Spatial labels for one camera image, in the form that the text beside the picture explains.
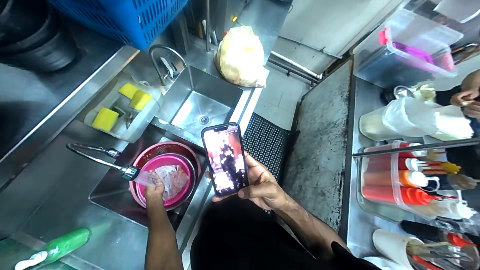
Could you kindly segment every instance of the black rubber mat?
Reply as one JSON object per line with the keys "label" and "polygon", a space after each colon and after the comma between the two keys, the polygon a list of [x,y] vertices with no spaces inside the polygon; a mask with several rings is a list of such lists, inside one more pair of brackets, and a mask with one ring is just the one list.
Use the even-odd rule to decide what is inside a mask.
{"label": "black rubber mat", "polygon": [[265,165],[277,182],[282,179],[283,167],[290,147],[291,132],[278,127],[253,113],[243,135],[243,147],[252,157]]}

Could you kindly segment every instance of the white wall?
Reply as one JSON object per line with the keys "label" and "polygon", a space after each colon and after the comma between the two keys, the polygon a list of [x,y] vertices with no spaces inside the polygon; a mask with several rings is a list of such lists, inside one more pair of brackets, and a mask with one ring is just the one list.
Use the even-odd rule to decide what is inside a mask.
{"label": "white wall", "polygon": [[[294,0],[280,35],[342,55],[402,0]],[[278,38],[274,51],[317,72],[335,59]]]}

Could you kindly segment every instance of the sink drain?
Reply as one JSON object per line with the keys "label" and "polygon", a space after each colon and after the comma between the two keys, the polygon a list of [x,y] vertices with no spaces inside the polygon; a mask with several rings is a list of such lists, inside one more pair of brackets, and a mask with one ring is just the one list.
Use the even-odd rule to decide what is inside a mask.
{"label": "sink drain", "polygon": [[202,125],[207,124],[208,123],[208,117],[206,117],[205,115],[201,115],[198,118],[198,122]]}

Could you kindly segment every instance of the sponge holder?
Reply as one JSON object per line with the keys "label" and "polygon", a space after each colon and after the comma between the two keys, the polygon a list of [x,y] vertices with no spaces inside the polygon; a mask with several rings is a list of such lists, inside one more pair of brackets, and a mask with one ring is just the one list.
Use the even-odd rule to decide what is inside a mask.
{"label": "sponge holder", "polygon": [[[131,100],[119,92],[119,89],[126,83],[131,83],[139,90],[152,95],[152,98],[140,111],[130,108],[129,104]],[[130,74],[122,72],[122,74],[119,75],[117,83],[107,94],[107,96],[95,108],[87,113],[84,118],[84,124],[93,127],[92,123],[95,120],[95,117],[98,115],[98,112],[100,112],[100,109],[104,107],[111,110],[113,107],[116,107],[123,113],[118,116],[113,124],[113,127],[109,131],[102,129],[98,130],[126,142],[134,143],[136,140],[138,140],[138,138],[140,138],[148,124],[155,116],[155,113],[157,113],[160,109],[160,103],[162,100],[163,95],[159,88],[151,87],[147,82],[137,82]],[[127,128],[126,122],[128,117],[131,115],[133,115],[134,118],[130,123],[130,126]]]}

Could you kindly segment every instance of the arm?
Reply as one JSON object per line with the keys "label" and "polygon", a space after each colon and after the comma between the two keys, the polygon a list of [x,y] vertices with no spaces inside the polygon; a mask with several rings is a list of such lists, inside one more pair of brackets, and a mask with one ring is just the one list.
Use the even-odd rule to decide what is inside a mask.
{"label": "arm", "polygon": [[147,187],[148,241],[145,255],[146,270],[183,269],[175,231],[163,206],[163,184]]}
{"label": "arm", "polygon": [[[288,196],[264,165],[248,154],[245,155],[245,161],[248,166],[250,186],[239,191],[240,198],[250,199],[263,209],[272,209],[288,224],[300,243],[316,258],[331,258],[333,251],[330,245],[333,241],[347,248],[330,226]],[[224,198],[213,197],[212,200],[215,202]]]}
{"label": "arm", "polygon": [[274,211],[314,257],[332,258],[332,242],[337,242],[348,250],[347,245],[330,226],[313,216],[290,196],[286,195],[285,204]]}

